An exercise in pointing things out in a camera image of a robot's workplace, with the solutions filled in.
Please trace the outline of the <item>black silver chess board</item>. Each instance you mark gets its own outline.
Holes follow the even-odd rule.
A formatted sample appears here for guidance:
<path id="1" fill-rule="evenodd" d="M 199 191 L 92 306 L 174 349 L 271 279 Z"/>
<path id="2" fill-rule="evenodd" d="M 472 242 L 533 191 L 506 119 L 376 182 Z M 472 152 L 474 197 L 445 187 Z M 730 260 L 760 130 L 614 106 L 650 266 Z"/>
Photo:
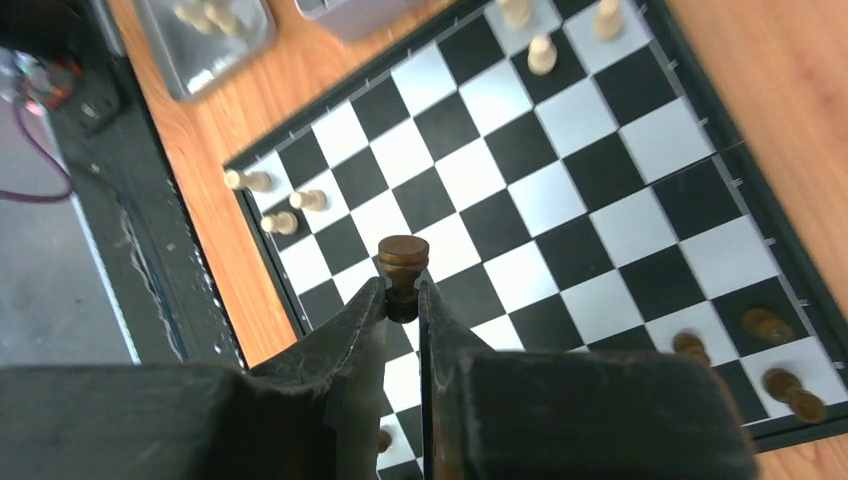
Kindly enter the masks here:
<path id="1" fill-rule="evenodd" d="M 501 350 L 670 352 L 698 338 L 763 449 L 847 420 L 847 370 L 659 53 L 644 10 L 495 2 L 232 162 L 296 324 L 324 323 L 413 233 L 426 278 Z"/>

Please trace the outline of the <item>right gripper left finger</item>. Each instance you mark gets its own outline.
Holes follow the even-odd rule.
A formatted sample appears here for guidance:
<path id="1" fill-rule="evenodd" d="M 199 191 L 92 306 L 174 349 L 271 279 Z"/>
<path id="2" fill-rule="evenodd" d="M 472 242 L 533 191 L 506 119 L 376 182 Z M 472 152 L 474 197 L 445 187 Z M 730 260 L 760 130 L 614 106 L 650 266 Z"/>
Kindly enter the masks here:
<path id="1" fill-rule="evenodd" d="M 372 479 L 385 283 L 242 371 L 212 364 L 1 372 L 5 479 Z"/>

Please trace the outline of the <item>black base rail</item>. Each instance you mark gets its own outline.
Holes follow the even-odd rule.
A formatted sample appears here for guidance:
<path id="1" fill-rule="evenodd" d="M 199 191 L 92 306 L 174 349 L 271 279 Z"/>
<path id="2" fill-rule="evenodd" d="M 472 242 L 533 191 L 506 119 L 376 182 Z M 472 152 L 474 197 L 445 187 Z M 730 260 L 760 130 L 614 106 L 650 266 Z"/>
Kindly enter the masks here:
<path id="1" fill-rule="evenodd" d="M 244 355 L 102 1 L 72 1 L 82 76 L 48 118 L 137 362 L 245 366 Z"/>

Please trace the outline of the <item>tin lid with light pieces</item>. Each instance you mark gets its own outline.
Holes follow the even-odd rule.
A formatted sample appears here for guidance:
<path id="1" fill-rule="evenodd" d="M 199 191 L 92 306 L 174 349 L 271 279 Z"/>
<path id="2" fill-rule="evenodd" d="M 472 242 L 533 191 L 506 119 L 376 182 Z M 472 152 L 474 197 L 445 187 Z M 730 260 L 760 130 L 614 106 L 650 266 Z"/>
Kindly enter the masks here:
<path id="1" fill-rule="evenodd" d="M 265 1 L 134 1 L 156 66 L 177 101 L 200 97 L 275 39 Z"/>

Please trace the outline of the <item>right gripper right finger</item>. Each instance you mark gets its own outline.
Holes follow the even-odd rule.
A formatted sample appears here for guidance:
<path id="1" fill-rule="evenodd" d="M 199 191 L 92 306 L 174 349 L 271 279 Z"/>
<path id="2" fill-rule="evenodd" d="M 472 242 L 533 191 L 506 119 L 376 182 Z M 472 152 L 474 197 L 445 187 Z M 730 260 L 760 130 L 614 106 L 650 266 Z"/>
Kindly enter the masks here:
<path id="1" fill-rule="evenodd" d="M 418 295 L 428 479 L 755 479 L 721 379 L 683 355 L 496 351 Z"/>

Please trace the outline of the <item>tin box with dark pieces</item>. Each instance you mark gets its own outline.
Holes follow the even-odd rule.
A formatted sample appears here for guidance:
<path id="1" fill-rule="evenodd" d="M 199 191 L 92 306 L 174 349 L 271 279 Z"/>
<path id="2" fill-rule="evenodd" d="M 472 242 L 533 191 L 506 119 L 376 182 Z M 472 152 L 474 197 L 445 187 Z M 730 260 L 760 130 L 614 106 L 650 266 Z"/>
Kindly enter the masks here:
<path id="1" fill-rule="evenodd" d="M 295 0 L 301 16 L 344 42 L 359 40 L 426 4 L 422 0 Z"/>

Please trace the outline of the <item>dark pawn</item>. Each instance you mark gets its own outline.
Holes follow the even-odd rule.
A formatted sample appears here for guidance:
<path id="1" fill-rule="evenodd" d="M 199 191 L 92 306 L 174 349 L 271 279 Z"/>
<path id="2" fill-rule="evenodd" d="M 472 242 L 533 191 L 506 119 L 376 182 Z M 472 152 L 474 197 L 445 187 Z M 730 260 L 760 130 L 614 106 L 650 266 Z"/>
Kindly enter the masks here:
<path id="1" fill-rule="evenodd" d="M 413 235 L 392 235 L 378 244 L 378 259 L 390 280 L 386 291 L 386 314 L 404 324 L 418 316 L 416 281 L 429 264 L 429 243 Z"/>

